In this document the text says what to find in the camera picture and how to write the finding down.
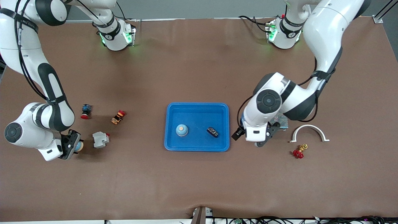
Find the metal mesh filter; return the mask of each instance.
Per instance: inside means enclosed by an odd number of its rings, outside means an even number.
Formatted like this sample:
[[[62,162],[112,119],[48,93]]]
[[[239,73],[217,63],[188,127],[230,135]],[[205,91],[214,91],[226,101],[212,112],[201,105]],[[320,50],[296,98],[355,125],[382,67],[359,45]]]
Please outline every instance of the metal mesh filter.
[[[273,125],[275,122],[279,122],[281,124],[281,127],[279,128],[280,131],[286,131],[286,129],[289,127],[289,124],[287,123],[287,117],[281,112],[278,112],[269,122],[271,125]]]

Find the brown table surface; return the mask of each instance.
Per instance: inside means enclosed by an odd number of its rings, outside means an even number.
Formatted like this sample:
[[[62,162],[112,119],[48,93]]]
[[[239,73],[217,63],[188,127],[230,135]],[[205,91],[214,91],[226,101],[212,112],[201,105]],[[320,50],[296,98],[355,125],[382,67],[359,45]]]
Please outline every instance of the brown table surface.
[[[36,149],[0,138],[0,220],[187,218],[197,206],[215,216],[398,216],[398,63],[383,26],[352,22],[343,55],[311,124],[330,139],[289,122],[263,148],[239,139],[224,153],[164,148],[167,105],[224,102],[230,131],[236,112],[267,73],[296,83],[314,57],[303,40],[280,50],[242,20],[136,23],[135,47],[112,52],[91,24],[40,27],[43,51],[76,114],[84,150],[46,162]],[[1,128],[30,102],[41,102],[24,77],[7,69],[0,87]],[[93,105],[90,120],[79,118]],[[119,125],[110,119],[127,115]],[[94,132],[111,142],[94,149]],[[299,144],[304,159],[290,154]]]

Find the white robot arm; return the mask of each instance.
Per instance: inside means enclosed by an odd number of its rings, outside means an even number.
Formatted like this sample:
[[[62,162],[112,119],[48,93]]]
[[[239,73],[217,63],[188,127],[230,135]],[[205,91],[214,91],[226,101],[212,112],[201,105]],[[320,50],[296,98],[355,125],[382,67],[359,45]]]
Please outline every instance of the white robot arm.
[[[280,49],[291,48],[299,40],[301,28],[311,15],[310,5],[317,5],[321,0],[284,0],[284,2],[286,3],[285,16],[266,24],[268,42]],[[361,15],[369,7],[370,2],[371,0],[363,1],[354,18]]]
[[[111,50],[121,50],[132,43],[131,25],[117,20],[109,8],[116,0],[64,0],[87,7],[97,20],[103,40]],[[23,74],[35,92],[46,103],[30,103],[14,122],[7,125],[4,136],[10,143],[37,148],[46,161],[70,159],[82,147],[80,134],[67,130],[74,123],[74,113],[68,104],[58,75],[46,60],[38,38],[36,24],[58,26],[66,21],[66,8],[61,0],[0,0],[0,53],[6,65]]]
[[[342,35],[363,3],[364,0],[320,1],[303,28],[304,39],[317,62],[308,87],[301,88],[280,73],[265,75],[243,111],[241,126],[232,136],[235,140],[246,133],[247,141],[261,147],[278,129],[278,123],[269,123],[278,111],[290,120],[304,120],[312,113],[340,59]]]

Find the plastic tray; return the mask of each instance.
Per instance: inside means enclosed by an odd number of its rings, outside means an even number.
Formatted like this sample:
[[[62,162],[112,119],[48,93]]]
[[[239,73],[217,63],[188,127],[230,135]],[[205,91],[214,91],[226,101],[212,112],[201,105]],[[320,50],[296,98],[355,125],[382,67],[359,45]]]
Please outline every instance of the plastic tray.
[[[188,127],[188,134],[176,134],[179,124]],[[218,138],[207,132],[212,127]],[[166,115],[164,146],[171,151],[224,152],[229,148],[229,109],[224,103],[175,102]]]

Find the brass valve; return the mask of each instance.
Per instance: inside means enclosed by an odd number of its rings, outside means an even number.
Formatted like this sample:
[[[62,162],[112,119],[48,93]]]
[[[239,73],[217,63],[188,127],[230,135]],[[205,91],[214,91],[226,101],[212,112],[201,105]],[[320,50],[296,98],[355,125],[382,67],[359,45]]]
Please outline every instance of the brass valve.
[[[297,159],[302,159],[304,157],[304,154],[302,152],[306,149],[308,149],[307,144],[300,145],[299,149],[293,151],[293,156]]]
[[[302,145],[300,145],[299,151],[303,152],[306,149],[308,149],[308,145],[307,144],[302,144]]]

